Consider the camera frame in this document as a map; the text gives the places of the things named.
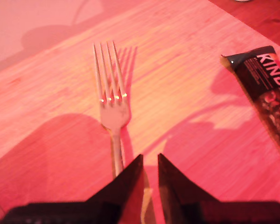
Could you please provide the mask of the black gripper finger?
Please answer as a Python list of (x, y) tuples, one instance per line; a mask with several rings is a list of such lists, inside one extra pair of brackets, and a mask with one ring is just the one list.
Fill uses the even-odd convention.
[(143, 155), (139, 154), (109, 184), (86, 201), (89, 205), (87, 224), (117, 224), (143, 171)]
[(215, 197), (192, 182), (163, 154), (158, 154), (158, 177), (165, 223), (207, 223), (200, 202), (214, 201)]

